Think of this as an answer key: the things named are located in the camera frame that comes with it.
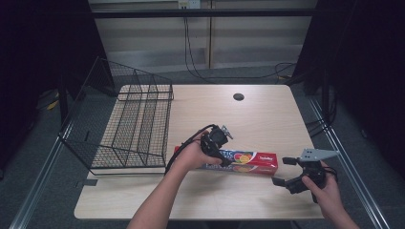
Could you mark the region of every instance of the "electrical outlet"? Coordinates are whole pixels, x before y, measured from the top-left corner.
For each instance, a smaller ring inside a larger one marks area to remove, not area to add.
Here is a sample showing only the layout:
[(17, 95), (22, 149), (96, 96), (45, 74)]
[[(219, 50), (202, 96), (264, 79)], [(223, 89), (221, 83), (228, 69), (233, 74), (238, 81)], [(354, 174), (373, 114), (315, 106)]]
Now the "electrical outlet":
[(178, 2), (180, 10), (186, 10), (190, 8), (188, 0), (178, 0)]
[(200, 9), (201, 0), (188, 0), (189, 9)]

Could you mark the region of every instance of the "human arm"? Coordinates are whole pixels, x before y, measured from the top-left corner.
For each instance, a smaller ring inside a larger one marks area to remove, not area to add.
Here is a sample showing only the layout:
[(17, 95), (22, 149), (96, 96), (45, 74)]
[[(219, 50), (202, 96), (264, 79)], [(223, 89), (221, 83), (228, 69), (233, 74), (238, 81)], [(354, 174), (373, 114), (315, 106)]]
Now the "human arm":
[(220, 159), (202, 152), (200, 146), (202, 134), (197, 135), (195, 140), (181, 151), (166, 176), (135, 212), (128, 229), (166, 228), (176, 194), (186, 174), (205, 163), (222, 163)]
[[(324, 162), (322, 162), (322, 165), (323, 167), (328, 167)], [(322, 215), (325, 219), (330, 220), (338, 229), (359, 228), (343, 207), (339, 187), (337, 186), (334, 175), (327, 173), (326, 186), (323, 189), (320, 189), (307, 176), (303, 176), (302, 181), (316, 196), (318, 204), (321, 207)]]

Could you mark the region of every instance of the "person's right arm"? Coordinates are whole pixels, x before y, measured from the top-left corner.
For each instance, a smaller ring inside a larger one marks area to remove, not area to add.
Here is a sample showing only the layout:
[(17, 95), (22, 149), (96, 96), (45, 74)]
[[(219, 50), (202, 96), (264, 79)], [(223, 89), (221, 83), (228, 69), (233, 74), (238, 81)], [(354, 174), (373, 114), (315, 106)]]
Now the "person's right arm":
[(330, 220), (338, 229), (359, 228), (343, 207), (339, 187), (337, 186), (334, 175), (327, 173), (326, 186), (323, 189), (320, 189), (307, 176), (303, 176), (302, 181), (316, 196), (325, 219)]

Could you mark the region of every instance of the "black wire rack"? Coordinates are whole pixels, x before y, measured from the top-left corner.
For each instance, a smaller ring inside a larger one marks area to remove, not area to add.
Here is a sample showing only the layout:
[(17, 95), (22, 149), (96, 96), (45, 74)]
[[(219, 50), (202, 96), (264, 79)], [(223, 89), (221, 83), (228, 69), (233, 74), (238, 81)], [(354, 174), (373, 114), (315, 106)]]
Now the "black wire rack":
[(95, 175), (165, 167), (173, 99), (170, 79), (98, 58), (60, 139)]

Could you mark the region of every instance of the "black horizontal bar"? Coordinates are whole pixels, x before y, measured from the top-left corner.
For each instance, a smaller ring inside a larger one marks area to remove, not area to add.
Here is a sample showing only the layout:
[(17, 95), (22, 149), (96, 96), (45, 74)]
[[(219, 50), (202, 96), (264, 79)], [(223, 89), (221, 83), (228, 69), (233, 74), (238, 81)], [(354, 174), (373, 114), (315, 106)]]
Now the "black horizontal bar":
[(264, 17), (264, 16), (334, 16), (343, 10), (315, 9), (243, 9), (243, 10), (93, 10), (92, 12), (40, 12), (41, 15), (92, 16), (94, 18), (151, 17)]

